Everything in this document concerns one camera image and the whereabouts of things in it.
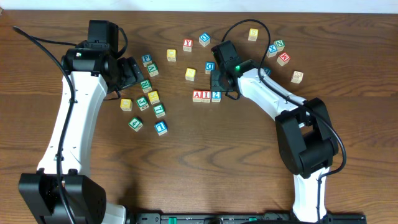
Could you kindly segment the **red I block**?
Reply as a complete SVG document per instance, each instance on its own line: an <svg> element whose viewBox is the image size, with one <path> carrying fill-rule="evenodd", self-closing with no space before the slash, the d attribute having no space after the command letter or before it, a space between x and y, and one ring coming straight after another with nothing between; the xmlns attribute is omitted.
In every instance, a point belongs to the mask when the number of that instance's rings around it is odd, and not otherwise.
<svg viewBox="0 0 398 224"><path fill-rule="evenodd" d="M201 102L203 102L203 103L211 102L211 91L203 90L201 92Z"/></svg>

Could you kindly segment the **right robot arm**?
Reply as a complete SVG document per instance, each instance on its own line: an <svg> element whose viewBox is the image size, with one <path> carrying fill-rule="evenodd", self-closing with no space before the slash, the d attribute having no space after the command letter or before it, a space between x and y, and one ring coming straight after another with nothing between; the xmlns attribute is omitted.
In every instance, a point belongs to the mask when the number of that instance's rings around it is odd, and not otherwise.
<svg viewBox="0 0 398 224"><path fill-rule="evenodd" d="M293 214L315 223L326 215L325 185L319 184L338 153L327 108L318 98L295 96L273 81L253 60L224 64L211 72L211 89L235 91L255 102L275 122L280 157L294 175Z"/></svg>

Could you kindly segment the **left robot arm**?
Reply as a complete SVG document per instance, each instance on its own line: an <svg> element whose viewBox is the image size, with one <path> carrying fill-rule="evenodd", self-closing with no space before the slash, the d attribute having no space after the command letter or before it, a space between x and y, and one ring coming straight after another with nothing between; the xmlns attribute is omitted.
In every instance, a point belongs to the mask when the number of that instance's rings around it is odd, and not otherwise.
<svg viewBox="0 0 398 224"><path fill-rule="evenodd" d="M105 96L143 74L133 57L100 49L69 49L61 65L67 77L53 134L36 173L21 174L19 192L37 223L130 223L127 208L89 178L90 151Z"/></svg>

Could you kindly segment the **red A block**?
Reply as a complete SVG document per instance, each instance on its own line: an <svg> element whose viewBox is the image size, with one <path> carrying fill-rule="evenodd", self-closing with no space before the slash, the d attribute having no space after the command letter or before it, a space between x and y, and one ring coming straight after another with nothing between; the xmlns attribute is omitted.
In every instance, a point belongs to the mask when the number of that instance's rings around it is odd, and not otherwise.
<svg viewBox="0 0 398 224"><path fill-rule="evenodd" d="M201 102L202 100L202 91L201 90L193 90L192 101L193 102Z"/></svg>

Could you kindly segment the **blue 2 block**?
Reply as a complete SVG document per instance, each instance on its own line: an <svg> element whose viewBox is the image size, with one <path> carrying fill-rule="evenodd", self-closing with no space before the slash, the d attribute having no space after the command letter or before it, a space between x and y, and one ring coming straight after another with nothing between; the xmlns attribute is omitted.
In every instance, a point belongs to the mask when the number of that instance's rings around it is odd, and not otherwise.
<svg viewBox="0 0 398 224"><path fill-rule="evenodd" d="M212 91L211 92L211 101L218 103L221 101L221 92L220 91Z"/></svg>

